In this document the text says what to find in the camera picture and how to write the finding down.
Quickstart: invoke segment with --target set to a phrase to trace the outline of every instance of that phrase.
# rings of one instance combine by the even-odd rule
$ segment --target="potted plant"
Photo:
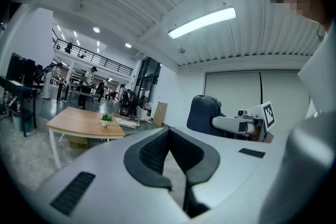
[[[111,122],[112,121],[112,116],[110,116],[109,114],[105,113],[103,115],[103,117],[101,118],[101,126],[106,127],[107,126],[107,122]]]

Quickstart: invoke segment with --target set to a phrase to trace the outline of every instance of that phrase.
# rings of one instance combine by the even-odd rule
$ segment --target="balcony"
[[[68,43],[62,39],[55,38],[53,33],[53,44],[54,49],[60,50],[62,52],[65,52],[65,49],[67,48]],[[76,46],[75,44],[72,44],[72,49],[70,52],[71,55],[79,57],[81,59],[85,59],[87,61],[90,61],[93,63],[94,66],[103,66],[111,71],[118,72],[127,76],[130,76],[133,69],[127,66],[124,66],[118,62],[112,61],[102,55],[96,54],[90,50],[86,50],[84,48],[81,48],[79,46]]]

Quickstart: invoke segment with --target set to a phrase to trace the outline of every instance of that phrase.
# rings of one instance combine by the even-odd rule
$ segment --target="ceiling light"
[[[168,35],[172,39],[175,39],[201,27],[234,18],[236,18],[236,11],[234,8],[222,9],[218,12],[213,12],[201,18],[193,20],[185,25],[178,27],[177,29],[171,30],[168,32]]]

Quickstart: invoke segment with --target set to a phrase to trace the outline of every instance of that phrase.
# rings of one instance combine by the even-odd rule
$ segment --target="white table leg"
[[[51,148],[52,148],[52,152],[54,154],[54,159],[55,159],[55,163],[58,169],[61,168],[61,161],[59,160],[59,156],[57,153],[57,147],[56,147],[56,143],[55,143],[55,136],[54,136],[54,132],[51,128],[49,128],[49,135],[50,135],[50,143],[51,143]]]

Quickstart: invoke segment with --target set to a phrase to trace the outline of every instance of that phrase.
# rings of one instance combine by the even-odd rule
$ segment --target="gray floor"
[[[56,97],[56,94],[57,88],[53,87],[50,96]],[[78,96],[71,95],[67,102],[57,102],[55,99],[44,100],[38,97],[36,100],[37,129],[32,129],[26,138],[22,132],[15,130],[9,116],[0,118],[1,157],[13,179],[30,190],[36,190],[46,178],[57,170],[45,124],[68,106],[77,107]],[[100,113],[113,113],[118,110],[119,106],[116,102],[105,100],[103,102],[104,104],[97,104],[95,101],[88,100],[86,109]],[[32,102],[27,102],[24,106],[31,108]],[[158,126],[145,122],[135,130],[127,127],[123,127],[123,130],[126,135],[136,135],[143,130],[154,128],[158,128]],[[66,136],[61,136],[61,134],[56,134],[56,143],[62,166],[67,165],[84,152],[84,150],[69,147]],[[90,139],[89,147],[100,143],[101,141],[98,139]],[[172,181],[171,195],[182,206],[185,176],[170,152],[165,160],[163,175]]]

